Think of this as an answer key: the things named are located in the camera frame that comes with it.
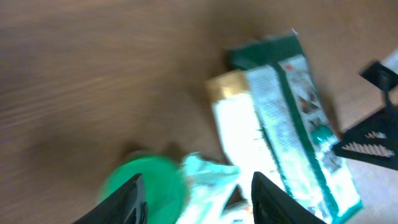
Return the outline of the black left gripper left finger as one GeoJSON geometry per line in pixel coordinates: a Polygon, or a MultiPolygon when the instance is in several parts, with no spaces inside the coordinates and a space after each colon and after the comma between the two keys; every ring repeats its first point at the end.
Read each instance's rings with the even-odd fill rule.
{"type": "Polygon", "coordinates": [[[73,224],[147,224],[147,219],[144,179],[136,174],[73,224]]]}

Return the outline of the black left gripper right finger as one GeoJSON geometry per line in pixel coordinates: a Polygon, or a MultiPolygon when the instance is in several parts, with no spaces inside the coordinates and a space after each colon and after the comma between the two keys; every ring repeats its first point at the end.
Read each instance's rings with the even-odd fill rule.
{"type": "Polygon", "coordinates": [[[251,199],[255,224],[326,224],[261,172],[253,175],[251,199]]]}

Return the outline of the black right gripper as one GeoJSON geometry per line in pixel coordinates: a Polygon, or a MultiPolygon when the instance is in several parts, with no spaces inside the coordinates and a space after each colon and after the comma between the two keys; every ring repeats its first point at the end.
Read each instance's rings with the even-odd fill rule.
{"type": "MultiPolygon", "coordinates": [[[[359,75],[381,90],[387,108],[394,108],[389,92],[397,86],[396,72],[375,60],[359,75]]],[[[377,111],[347,130],[332,151],[336,156],[397,170],[397,113],[377,111]]]]}

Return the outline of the green lid jar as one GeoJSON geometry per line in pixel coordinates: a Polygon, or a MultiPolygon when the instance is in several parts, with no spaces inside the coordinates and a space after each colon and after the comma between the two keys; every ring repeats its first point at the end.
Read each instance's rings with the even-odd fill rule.
{"type": "Polygon", "coordinates": [[[141,175],[147,203],[148,224],[176,224],[187,197],[187,185],[179,165],[164,156],[132,156],[106,178],[97,203],[117,191],[130,178],[141,175]]]}

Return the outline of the green glove package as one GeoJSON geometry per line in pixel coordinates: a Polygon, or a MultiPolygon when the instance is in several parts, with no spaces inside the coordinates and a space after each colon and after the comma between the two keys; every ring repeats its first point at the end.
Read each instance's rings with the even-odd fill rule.
{"type": "Polygon", "coordinates": [[[331,148],[336,135],[323,110],[296,35],[233,48],[256,115],[287,194],[325,223],[344,223],[362,209],[346,161],[331,148]]]}

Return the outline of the mint wet wipes pack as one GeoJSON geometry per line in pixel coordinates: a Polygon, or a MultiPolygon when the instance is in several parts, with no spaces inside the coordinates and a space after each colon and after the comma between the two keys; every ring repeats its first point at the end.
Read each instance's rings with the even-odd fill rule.
{"type": "Polygon", "coordinates": [[[195,152],[184,157],[181,171],[187,182],[188,199],[177,223],[218,223],[238,184],[240,168],[205,160],[195,152]]]}

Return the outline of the white tube with cork cap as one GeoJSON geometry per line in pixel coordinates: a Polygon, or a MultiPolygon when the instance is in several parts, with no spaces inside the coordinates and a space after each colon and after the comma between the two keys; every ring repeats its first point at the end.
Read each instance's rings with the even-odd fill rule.
{"type": "Polygon", "coordinates": [[[280,170],[266,141],[246,82],[244,72],[236,70],[206,81],[216,127],[225,156],[239,167],[239,188],[243,198],[251,199],[255,172],[263,173],[285,190],[280,170]]]}

